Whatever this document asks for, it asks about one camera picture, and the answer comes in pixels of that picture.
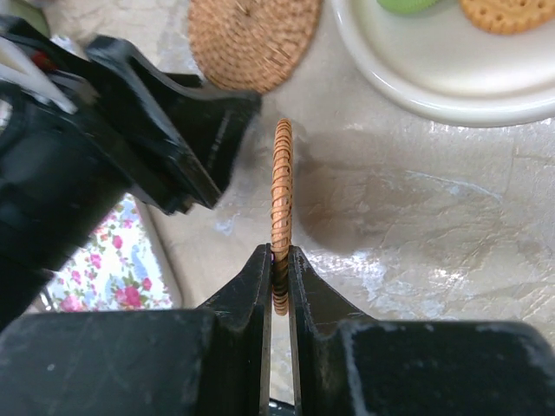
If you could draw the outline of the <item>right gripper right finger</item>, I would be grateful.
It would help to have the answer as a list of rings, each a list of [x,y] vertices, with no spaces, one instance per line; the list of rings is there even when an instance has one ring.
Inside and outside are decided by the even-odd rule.
[[[288,262],[297,414],[553,414],[554,353],[535,328],[376,320],[298,247]]]

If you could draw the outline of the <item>woven rattan coaster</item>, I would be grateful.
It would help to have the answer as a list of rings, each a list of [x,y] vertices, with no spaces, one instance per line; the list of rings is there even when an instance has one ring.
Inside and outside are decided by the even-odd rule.
[[[219,88],[267,93],[303,59],[322,7],[314,0],[191,1],[187,38],[193,59]]]
[[[274,135],[271,175],[272,301],[275,312],[288,314],[288,255],[292,236],[293,134],[281,119]]]

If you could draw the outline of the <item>green macaron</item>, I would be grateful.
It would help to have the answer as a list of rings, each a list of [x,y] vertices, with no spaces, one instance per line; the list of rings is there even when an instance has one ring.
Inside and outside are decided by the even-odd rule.
[[[384,10],[396,15],[420,13],[438,2],[439,0],[377,0]]]

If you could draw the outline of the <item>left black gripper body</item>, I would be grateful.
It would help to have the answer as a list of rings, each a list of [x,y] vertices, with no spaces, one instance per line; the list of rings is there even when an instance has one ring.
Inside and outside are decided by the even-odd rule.
[[[14,84],[1,133],[1,326],[17,319],[130,186],[83,132]]]

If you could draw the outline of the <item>cream three-tier cake stand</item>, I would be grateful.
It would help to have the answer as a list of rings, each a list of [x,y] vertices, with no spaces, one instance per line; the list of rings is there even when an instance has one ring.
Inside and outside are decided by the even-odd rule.
[[[517,35],[477,29],[455,1],[396,15],[376,1],[334,1],[357,68],[381,94],[424,118],[505,127],[554,115],[554,24]]]

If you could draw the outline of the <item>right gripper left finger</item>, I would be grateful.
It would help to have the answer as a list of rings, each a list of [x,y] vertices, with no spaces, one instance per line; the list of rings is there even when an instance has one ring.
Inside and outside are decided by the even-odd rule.
[[[194,309],[26,315],[1,335],[4,415],[266,415],[271,252]]]

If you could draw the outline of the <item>orange round biscuit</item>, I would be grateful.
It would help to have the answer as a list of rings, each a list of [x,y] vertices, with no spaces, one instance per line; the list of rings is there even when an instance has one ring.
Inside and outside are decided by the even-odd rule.
[[[478,29],[515,35],[554,18],[553,0],[460,0],[465,17]]]

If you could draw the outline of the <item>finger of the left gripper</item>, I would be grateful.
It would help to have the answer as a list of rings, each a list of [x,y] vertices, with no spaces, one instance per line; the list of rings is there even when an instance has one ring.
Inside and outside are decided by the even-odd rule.
[[[176,193],[212,208],[221,192],[167,114],[188,90],[158,70],[131,42],[97,36],[86,48],[88,57],[114,83],[109,109],[132,142],[141,147]]]
[[[220,192],[231,182],[246,131],[262,107],[262,95],[251,90],[224,90],[198,75],[168,74],[188,90],[167,114]]]

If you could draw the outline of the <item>floral serving tray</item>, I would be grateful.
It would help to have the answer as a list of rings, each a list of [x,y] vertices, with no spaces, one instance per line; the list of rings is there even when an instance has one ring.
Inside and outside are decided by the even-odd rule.
[[[41,302],[56,312],[180,308],[180,289],[147,207],[125,195],[55,273]]]

